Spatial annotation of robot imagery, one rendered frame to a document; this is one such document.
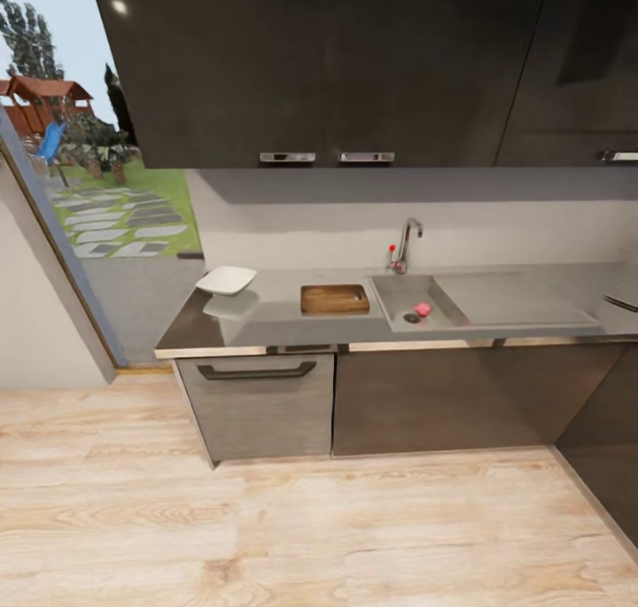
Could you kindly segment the cutting board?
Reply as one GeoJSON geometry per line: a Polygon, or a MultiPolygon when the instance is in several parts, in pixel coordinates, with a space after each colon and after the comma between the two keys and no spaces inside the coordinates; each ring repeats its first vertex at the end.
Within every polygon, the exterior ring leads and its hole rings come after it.
{"type": "Polygon", "coordinates": [[[304,285],[300,309],[303,313],[369,311],[366,294],[362,284],[304,285]]]}

